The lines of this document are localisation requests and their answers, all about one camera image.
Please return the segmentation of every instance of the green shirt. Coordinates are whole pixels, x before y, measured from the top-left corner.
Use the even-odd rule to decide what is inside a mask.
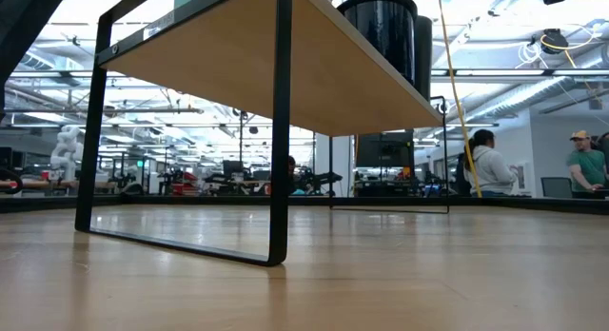
[[[590,151],[574,151],[569,155],[567,159],[567,165],[580,165],[581,174],[586,178],[588,184],[596,185],[601,184],[605,185],[605,172],[603,166],[605,166],[605,155],[598,150],[590,150]],[[572,189],[574,192],[587,192],[580,183],[578,183],[575,178],[571,178],[573,181]]]

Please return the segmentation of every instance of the black hair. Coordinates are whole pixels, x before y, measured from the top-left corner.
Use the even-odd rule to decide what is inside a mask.
[[[488,141],[494,140],[495,134],[492,131],[489,131],[487,129],[480,129],[476,131],[474,137],[469,139],[469,151],[471,151],[472,156],[474,156],[474,149],[476,148],[476,146],[486,146]],[[469,166],[469,160],[466,160],[463,166],[467,171],[471,171],[471,168]]]

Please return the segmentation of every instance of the wooden floor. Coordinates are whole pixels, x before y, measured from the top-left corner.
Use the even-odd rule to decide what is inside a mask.
[[[0,215],[0,330],[607,330],[609,219],[290,210],[261,268]],[[110,206],[96,227],[264,253],[263,207]]]

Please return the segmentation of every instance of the yellow pole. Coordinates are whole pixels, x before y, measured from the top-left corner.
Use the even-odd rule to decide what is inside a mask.
[[[448,60],[448,73],[450,74],[450,83],[453,87],[453,95],[455,96],[455,102],[457,105],[457,111],[459,113],[459,120],[461,121],[461,132],[463,134],[463,138],[465,139],[465,154],[467,155],[467,161],[469,162],[469,167],[472,172],[472,176],[474,177],[474,185],[476,186],[476,193],[478,194],[478,198],[482,198],[482,192],[480,190],[480,185],[478,184],[478,174],[476,173],[476,167],[474,166],[474,161],[472,160],[472,151],[469,148],[469,136],[467,135],[467,128],[465,127],[465,121],[463,119],[463,111],[461,109],[461,102],[459,101],[459,96],[457,96],[457,86],[455,85],[455,72],[453,70],[453,62],[450,56],[450,47],[448,46],[448,34],[446,32],[446,22],[444,21],[444,11],[442,9],[442,0],[438,0],[440,4],[440,17],[442,19],[442,32],[444,33],[444,44],[446,46],[446,60]]]

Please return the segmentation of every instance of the man in white hoodie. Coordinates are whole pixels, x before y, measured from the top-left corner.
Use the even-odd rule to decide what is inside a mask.
[[[509,195],[518,179],[516,168],[508,167],[501,154],[495,150],[495,135],[485,129],[476,131],[469,140],[472,160],[478,174],[478,184],[483,198]],[[471,193],[477,197],[474,175],[469,168],[469,162],[464,162],[465,179],[472,185]]]

